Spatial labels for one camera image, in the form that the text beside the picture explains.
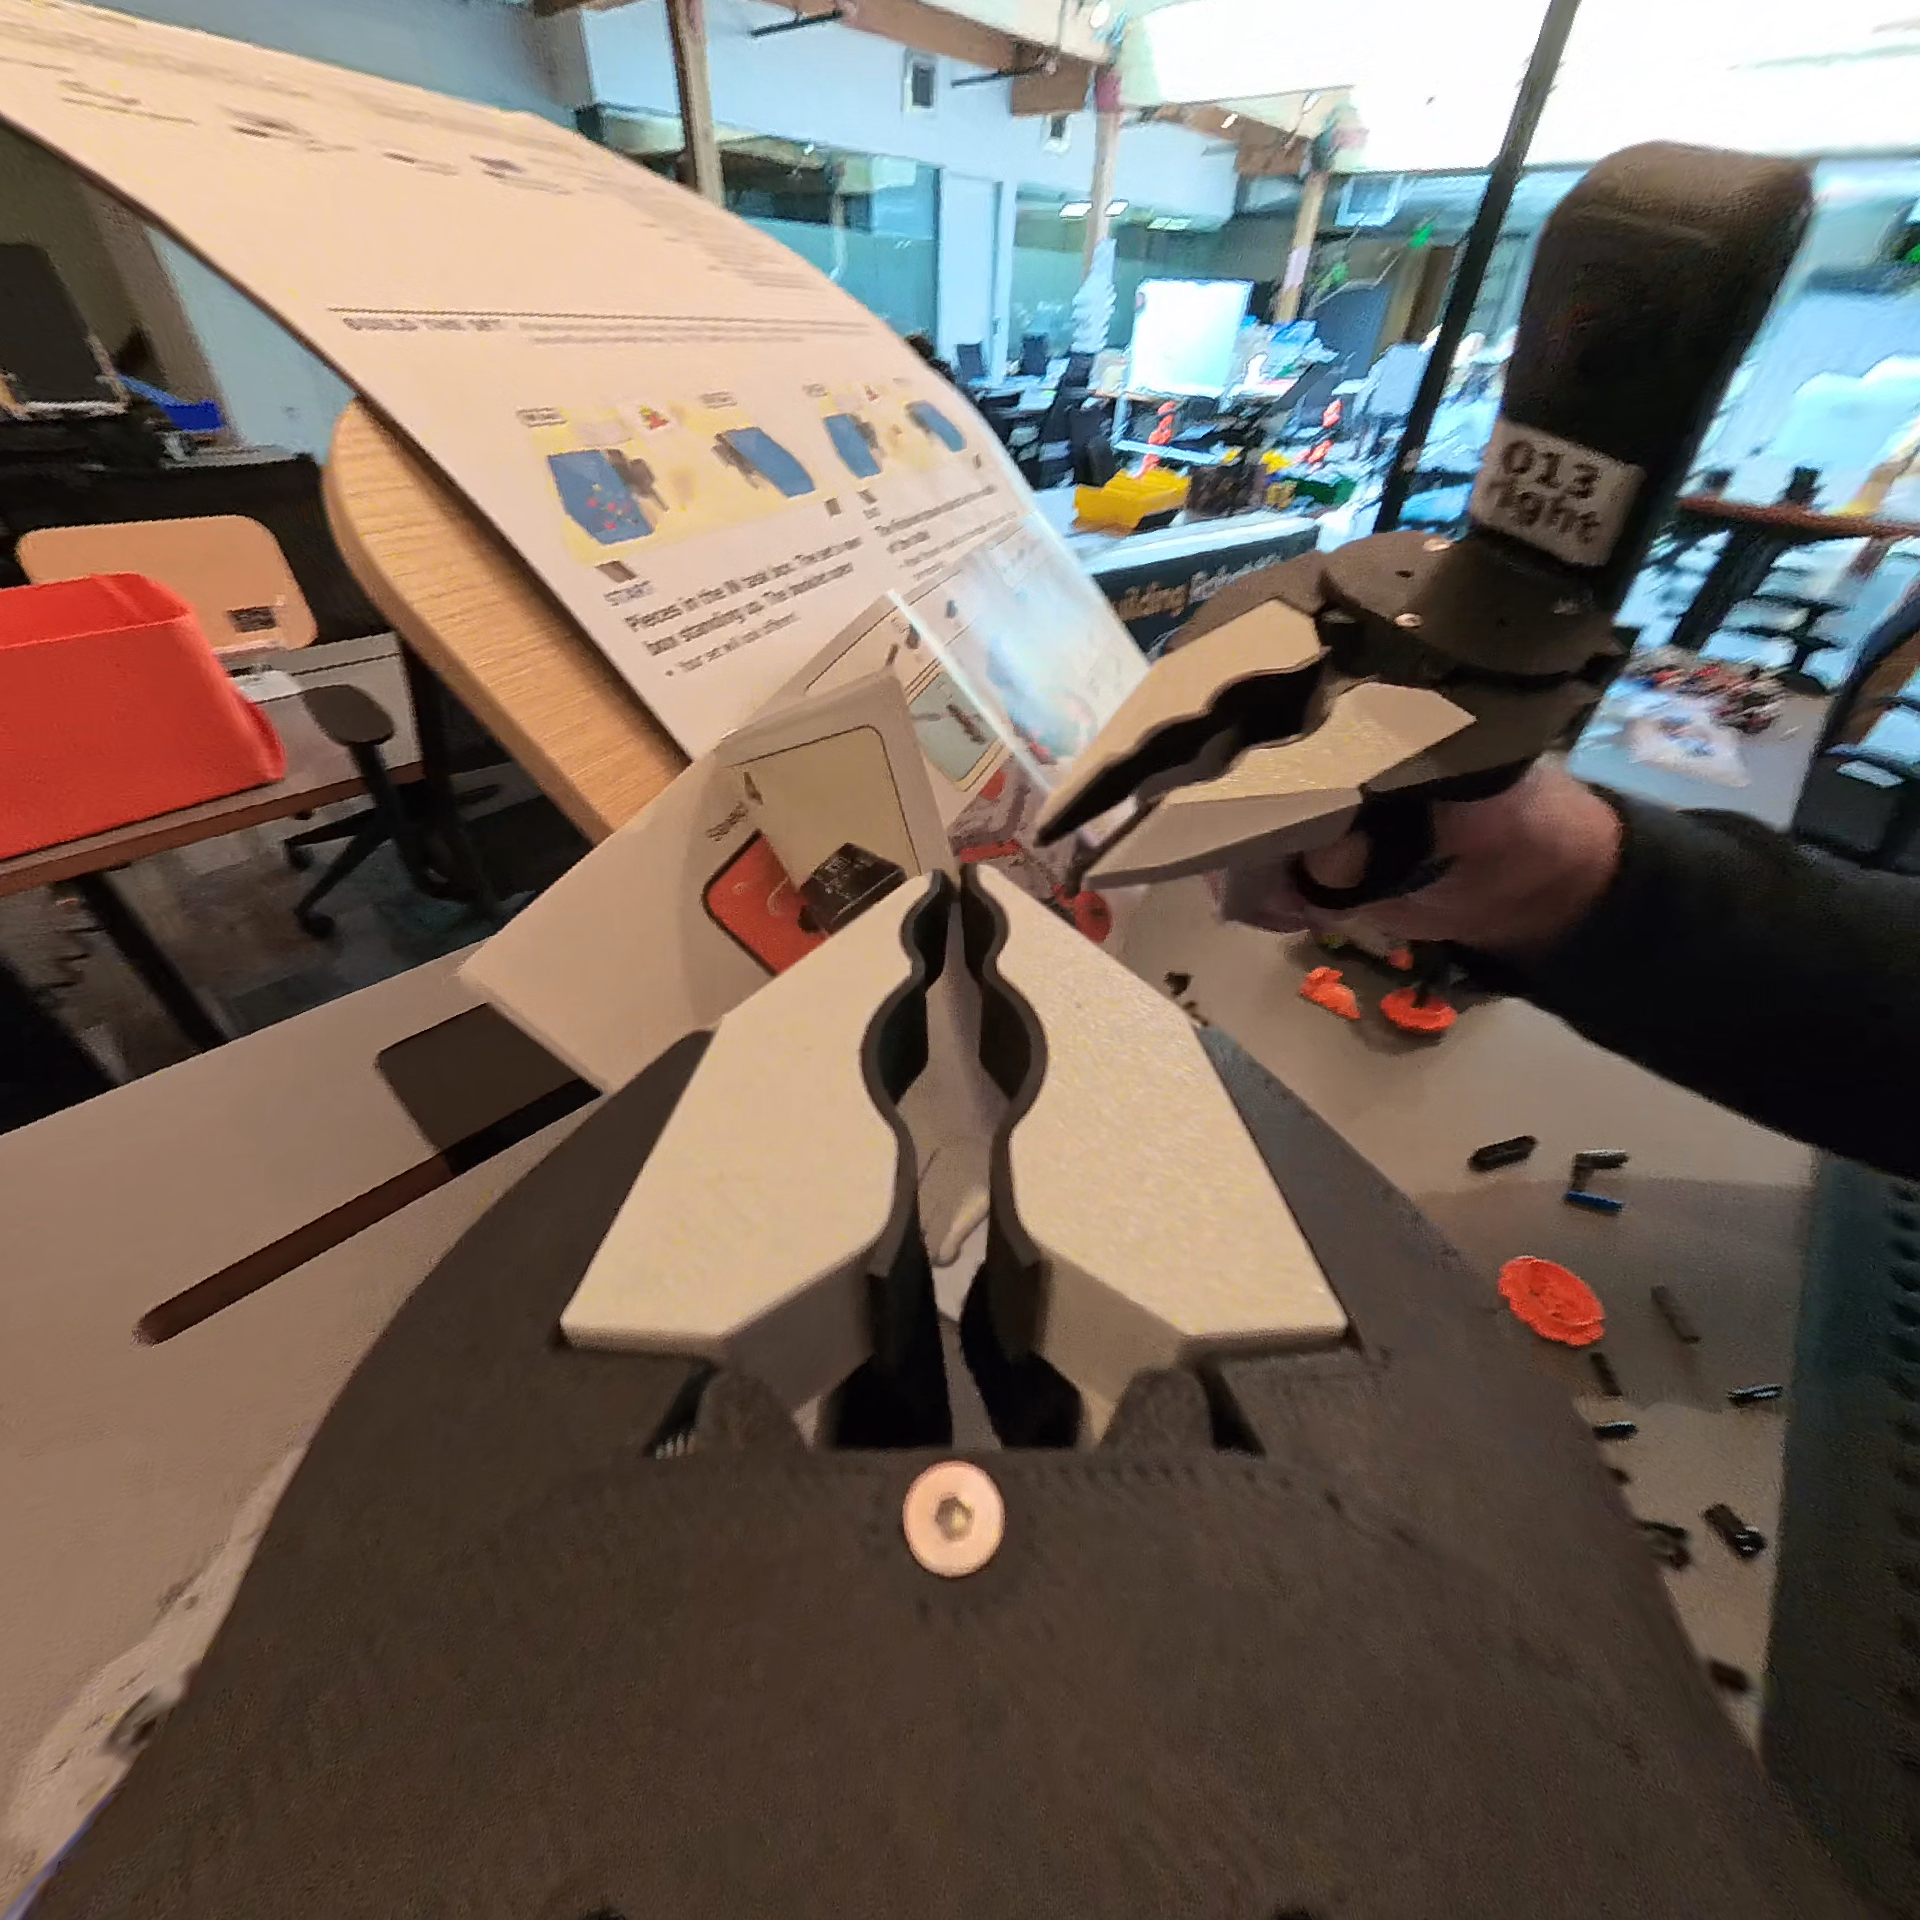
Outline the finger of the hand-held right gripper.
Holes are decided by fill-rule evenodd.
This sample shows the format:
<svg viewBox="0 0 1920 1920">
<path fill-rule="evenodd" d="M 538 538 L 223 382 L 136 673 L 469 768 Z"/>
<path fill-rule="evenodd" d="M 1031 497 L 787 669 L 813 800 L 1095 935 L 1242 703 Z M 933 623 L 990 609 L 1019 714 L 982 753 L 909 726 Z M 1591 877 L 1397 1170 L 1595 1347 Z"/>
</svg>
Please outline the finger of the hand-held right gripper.
<svg viewBox="0 0 1920 1920">
<path fill-rule="evenodd" d="M 1048 794 L 1035 839 L 1061 846 L 1131 806 L 1122 831 L 1170 786 L 1221 773 L 1245 749 L 1309 733 L 1334 696 L 1338 670 L 1314 621 L 1263 602 L 1146 670 Z"/>
<path fill-rule="evenodd" d="M 1395 776 L 1475 726 L 1430 689 L 1363 682 L 1340 690 L 1309 733 L 1245 749 L 1216 776 L 1146 802 L 1084 866 L 1095 887 L 1124 887 L 1224 870 L 1236 855 L 1303 850 L 1340 837 L 1364 786 Z"/>
</svg>

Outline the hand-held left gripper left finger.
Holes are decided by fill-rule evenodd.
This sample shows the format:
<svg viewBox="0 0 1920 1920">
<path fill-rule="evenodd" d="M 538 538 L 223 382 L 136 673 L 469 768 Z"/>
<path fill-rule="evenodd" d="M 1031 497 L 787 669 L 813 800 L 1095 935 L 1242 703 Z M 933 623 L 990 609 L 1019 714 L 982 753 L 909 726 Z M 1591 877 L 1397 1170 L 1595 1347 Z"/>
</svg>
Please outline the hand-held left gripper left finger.
<svg viewBox="0 0 1920 1920">
<path fill-rule="evenodd" d="M 571 1349 L 752 1376 L 852 1449 L 954 1440 L 903 1115 L 951 911 L 943 873 L 900 882 L 710 1032 L 562 1310 Z"/>
</svg>

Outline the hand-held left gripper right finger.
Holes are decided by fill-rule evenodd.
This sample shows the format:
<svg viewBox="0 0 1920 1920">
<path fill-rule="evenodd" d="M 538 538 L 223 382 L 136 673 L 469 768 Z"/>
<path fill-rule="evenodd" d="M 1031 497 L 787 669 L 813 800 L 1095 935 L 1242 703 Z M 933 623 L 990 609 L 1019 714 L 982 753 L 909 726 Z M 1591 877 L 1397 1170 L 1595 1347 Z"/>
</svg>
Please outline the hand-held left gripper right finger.
<svg viewBox="0 0 1920 1920">
<path fill-rule="evenodd" d="M 1188 1016 L 991 870 L 959 923 L 1002 1097 L 959 1343 L 997 1439 L 1071 1449 L 1143 1376 L 1347 1343 Z"/>
</svg>

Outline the white instruction booklet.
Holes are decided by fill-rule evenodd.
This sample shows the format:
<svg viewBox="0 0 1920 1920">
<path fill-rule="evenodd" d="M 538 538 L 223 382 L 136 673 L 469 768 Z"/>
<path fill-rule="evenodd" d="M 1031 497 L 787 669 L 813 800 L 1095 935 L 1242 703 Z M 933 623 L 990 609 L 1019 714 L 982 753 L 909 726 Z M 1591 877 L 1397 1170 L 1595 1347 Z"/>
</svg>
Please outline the white instruction booklet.
<svg viewBox="0 0 1920 1920">
<path fill-rule="evenodd" d="M 463 984 L 608 1093 L 894 882 L 959 873 L 963 818 L 1010 826 L 1074 881 L 1071 846 L 1042 849 L 1035 824 L 1143 673 L 1096 592 L 986 614 L 951 592 L 934 616 L 885 597 L 483 945 Z"/>
</svg>

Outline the person's right forearm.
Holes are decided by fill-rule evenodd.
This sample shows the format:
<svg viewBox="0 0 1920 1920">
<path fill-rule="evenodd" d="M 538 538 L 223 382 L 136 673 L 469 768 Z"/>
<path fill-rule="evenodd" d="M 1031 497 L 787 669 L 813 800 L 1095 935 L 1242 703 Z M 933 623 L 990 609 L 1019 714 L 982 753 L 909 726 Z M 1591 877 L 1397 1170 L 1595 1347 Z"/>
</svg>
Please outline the person's right forearm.
<svg viewBox="0 0 1920 1920">
<path fill-rule="evenodd" d="M 1477 979 L 1781 1137 L 1917 1177 L 1917 878 L 1730 811 L 1598 792 L 1595 902 L 1532 946 L 1460 945 Z"/>
</svg>

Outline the person's right hand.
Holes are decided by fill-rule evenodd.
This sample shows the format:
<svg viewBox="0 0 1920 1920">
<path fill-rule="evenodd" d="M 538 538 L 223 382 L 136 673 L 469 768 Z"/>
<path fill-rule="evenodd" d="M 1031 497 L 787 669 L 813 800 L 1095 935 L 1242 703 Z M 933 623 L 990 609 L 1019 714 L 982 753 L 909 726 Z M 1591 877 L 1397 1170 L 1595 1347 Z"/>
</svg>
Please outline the person's right hand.
<svg viewBox="0 0 1920 1920">
<path fill-rule="evenodd" d="M 1558 945 L 1616 877 L 1622 826 L 1558 760 L 1536 762 L 1487 800 L 1430 808 L 1443 872 L 1408 896 L 1334 912 L 1307 902 L 1291 866 L 1267 863 L 1211 877 L 1218 918 L 1270 934 L 1364 930 L 1384 942 L 1462 945 L 1528 959 Z"/>
</svg>

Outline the yellow plastic bin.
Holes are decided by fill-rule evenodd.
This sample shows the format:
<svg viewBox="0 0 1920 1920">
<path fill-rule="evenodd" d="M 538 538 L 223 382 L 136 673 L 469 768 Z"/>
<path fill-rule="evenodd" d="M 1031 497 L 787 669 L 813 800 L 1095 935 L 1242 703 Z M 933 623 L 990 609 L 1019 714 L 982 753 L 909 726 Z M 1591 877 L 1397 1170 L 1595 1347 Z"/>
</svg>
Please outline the yellow plastic bin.
<svg viewBox="0 0 1920 1920">
<path fill-rule="evenodd" d="M 1156 534 L 1181 517 L 1188 493 L 1191 479 L 1176 470 L 1118 471 L 1100 487 L 1074 487 L 1071 528 L 1104 538 Z"/>
</svg>

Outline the whiteboard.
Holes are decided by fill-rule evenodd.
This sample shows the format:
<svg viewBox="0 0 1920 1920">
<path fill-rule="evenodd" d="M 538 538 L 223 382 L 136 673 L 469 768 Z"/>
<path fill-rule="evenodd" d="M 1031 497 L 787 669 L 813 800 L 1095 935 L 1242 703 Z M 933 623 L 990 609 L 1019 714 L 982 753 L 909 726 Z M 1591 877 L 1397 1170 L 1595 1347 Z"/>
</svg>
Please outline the whiteboard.
<svg viewBox="0 0 1920 1920">
<path fill-rule="evenodd" d="M 1124 392 L 1213 400 L 1224 394 L 1252 291 L 1247 279 L 1140 281 Z"/>
</svg>

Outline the scattered small building pieces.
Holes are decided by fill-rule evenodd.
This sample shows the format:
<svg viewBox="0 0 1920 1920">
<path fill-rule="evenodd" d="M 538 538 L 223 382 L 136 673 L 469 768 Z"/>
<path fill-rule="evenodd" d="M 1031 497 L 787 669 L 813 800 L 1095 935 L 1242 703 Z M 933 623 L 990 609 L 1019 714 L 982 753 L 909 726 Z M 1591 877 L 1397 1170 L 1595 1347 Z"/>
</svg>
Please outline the scattered small building pieces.
<svg viewBox="0 0 1920 1920">
<path fill-rule="evenodd" d="M 1760 1189 L 1655 1182 L 1610 1146 L 1558 1165 L 1532 1137 L 1475 1149 L 1467 1173 L 1462 1222 L 1495 1235 L 1495 1301 L 1640 1499 L 1653 1552 L 1670 1571 L 1707 1546 L 1765 1565 L 1779 1507 L 1755 1475 L 1781 1463 L 1796 1209 L 1771 1216 Z M 1511 1257 L 1580 1277 L 1605 1310 L 1602 1343 L 1528 1334 L 1498 1293 Z"/>
</svg>

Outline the black office chair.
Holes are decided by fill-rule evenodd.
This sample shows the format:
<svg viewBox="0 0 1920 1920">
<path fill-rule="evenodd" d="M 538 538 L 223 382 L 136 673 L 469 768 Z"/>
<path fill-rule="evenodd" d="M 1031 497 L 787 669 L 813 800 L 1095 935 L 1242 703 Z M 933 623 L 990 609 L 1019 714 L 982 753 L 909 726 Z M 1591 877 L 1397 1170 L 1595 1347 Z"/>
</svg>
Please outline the black office chair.
<svg viewBox="0 0 1920 1920">
<path fill-rule="evenodd" d="M 491 920 L 498 895 L 467 824 L 467 808 L 494 800 L 495 784 L 459 786 L 508 762 L 491 735 L 429 675 L 407 682 L 418 726 L 418 771 L 413 782 L 399 782 L 388 766 L 396 722 L 375 698 L 352 687 L 303 690 L 306 714 L 324 739 L 343 749 L 367 794 L 358 811 L 308 827 L 282 846 L 286 864 L 303 873 L 316 864 L 317 849 L 340 845 L 343 850 L 292 909 L 294 923 L 311 939 L 327 939 L 336 930 L 323 904 L 382 849 L 394 849 L 404 878 L 424 898 L 458 904 Z"/>
</svg>

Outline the red plastic bin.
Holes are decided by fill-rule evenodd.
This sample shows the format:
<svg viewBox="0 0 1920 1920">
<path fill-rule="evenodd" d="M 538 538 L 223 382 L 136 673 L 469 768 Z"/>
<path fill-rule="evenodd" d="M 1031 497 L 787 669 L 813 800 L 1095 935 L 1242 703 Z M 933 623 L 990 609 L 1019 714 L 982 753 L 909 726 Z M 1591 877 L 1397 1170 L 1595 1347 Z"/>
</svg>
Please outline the red plastic bin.
<svg viewBox="0 0 1920 1920">
<path fill-rule="evenodd" d="M 286 777 L 199 621 L 140 575 L 2 590 L 2 858 Z"/>
</svg>

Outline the large printed instruction sheet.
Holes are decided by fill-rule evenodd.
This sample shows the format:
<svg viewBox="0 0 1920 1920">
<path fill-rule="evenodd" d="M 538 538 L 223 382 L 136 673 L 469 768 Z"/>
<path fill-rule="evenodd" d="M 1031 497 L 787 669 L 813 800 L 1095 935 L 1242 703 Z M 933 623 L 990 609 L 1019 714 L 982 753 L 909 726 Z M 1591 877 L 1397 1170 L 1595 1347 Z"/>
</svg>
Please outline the large printed instruction sheet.
<svg viewBox="0 0 1920 1920">
<path fill-rule="evenodd" d="M 5 121 L 324 360 L 685 753 L 899 603 L 1039 768 L 1146 661 L 972 402 L 733 213 L 540 117 L 5 5 Z"/>
</svg>

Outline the tan wooden board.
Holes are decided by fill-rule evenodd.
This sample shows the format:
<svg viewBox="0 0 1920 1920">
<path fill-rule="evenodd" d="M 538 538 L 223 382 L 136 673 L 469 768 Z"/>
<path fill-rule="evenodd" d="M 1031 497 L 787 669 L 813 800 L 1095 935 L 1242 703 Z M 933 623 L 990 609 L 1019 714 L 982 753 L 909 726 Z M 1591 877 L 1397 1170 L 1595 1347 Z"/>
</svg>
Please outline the tan wooden board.
<svg viewBox="0 0 1920 1920">
<path fill-rule="evenodd" d="M 248 517 L 127 520 L 39 528 L 16 542 L 32 586 L 136 577 L 171 592 L 230 661 L 298 655 L 320 625 L 272 531 Z"/>
</svg>

